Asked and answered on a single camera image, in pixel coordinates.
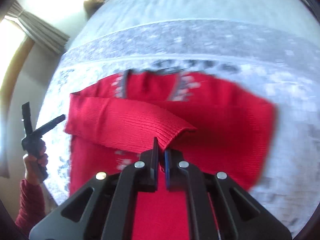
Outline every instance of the curtain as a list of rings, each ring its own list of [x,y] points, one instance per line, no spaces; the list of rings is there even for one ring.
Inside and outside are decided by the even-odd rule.
[[[54,54],[62,54],[69,36],[52,27],[42,19],[25,11],[15,1],[9,9],[6,18],[14,19],[16,23],[41,47],[48,49]]]

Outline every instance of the bright window light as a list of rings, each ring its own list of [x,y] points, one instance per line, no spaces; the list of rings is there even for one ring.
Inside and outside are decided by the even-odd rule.
[[[10,61],[25,37],[26,34],[10,21],[0,22],[0,87]]]

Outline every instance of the person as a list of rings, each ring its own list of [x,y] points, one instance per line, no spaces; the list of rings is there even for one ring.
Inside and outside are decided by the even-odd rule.
[[[39,163],[45,167],[48,164],[48,155],[45,153],[46,146],[44,141],[40,141],[40,156],[36,157],[26,154],[23,157],[25,166],[25,179],[20,183],[20,209],[15,220],[15,224],[26,235],[29,236],[31,229],[45,217],[44,196],[40,186],[40,181],[32,167],[32,163]]]

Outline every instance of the metal rivet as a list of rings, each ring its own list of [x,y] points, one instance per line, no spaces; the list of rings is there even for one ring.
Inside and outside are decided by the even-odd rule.
[[[100,171],[96,174],[96,179],[98,180],[103,180],[107,177],[107,174],[103,171]]]
[[[143,168],[144,165],[145,165],[145,163],[142,162],[142,161],[137,161],[137,162],[134,163],[134,166],[135,166],[136,168],[138,168],[138,169]]]
[[[187,167],[189,167],[189,163],[186,162],[186,161],[181,161],[181,162],[179,162],[178,165],[179,165],[180,168],[187,168]]]
[[[225,172],[223,172],[223,171],[219,171],[217,173],[217,178],[218,179],[226,179],[227,178],[227,174]]]

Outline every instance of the red fabric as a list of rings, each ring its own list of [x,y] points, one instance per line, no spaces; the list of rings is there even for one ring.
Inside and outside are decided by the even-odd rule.
[[[45,217],[44,197],[40,185],[34,186],[26,179],[21,181],[20,190],[20,210],[15,223],[29,236],[30,230]]]
[[[131,74],[126,91],[121,80],[107,77],[71,95],[71,194],[97,172],[112,174],[129,164],[119,166],[119,159],[138,160],[153,137],[162,150],[182,151],[204,172],[225,171],[245,189],[254,185],[272,136],[271,103],[200,73]],[[124,94],[127,99],[111,98]],[[160,173],[156,193],[139,193],[132,239],[188,239],[185,197],[164,184]]]

